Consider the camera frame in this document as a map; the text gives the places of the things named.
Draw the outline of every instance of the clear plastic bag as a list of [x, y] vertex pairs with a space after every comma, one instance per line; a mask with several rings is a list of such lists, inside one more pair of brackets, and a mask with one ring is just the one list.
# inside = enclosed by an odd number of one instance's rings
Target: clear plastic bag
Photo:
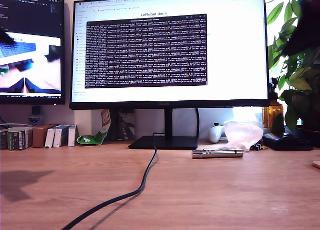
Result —
[[262, 138], [264, 129], [255, 121], [229, 120], [224, 123], [224, 132], [229, 144], [249, 151]]

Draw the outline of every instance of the metal cylinder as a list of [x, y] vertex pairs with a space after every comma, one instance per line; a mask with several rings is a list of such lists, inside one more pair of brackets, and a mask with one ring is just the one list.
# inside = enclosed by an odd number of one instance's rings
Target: metal cylinder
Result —
[[192, 150], [193, 159], [206, 158], [241, 158], [244, 155], [242, 149], [203, 149]]

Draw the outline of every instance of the desk surface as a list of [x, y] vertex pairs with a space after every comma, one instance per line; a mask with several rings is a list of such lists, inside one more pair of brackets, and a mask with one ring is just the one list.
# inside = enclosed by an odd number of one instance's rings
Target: desk surface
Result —
[[[1, 229], [59, 230], [88, 209], [135, 190], [153, 150], [128, 144], [1, 151]], [[192, 159], [159, 150], [146, 188], [75, 230], [318, 230], [320, 151]]]

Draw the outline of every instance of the monitor stand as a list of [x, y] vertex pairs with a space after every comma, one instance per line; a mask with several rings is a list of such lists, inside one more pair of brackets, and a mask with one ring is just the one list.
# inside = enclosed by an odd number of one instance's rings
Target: monitor stand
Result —
[[[171, 108], [164, 109], [164, 136], [155, 137], [157, 149], [186, 149], [198, 147], [197, 137], [173, 136], [173, 120]], [[130, 149], [154, 149], [153, 136], [144, 136], [129, 145]]]

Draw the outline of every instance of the game controller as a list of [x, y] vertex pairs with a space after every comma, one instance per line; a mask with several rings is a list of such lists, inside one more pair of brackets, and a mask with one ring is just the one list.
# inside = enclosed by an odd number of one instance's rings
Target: game controller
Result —
[[214, 123], [214, 127], [209, 130], [209, 141], [212, 143], [217, 143], [221, 137], [221, 134], [225, 132], [224, 126], [219, 125], [219, 123]]

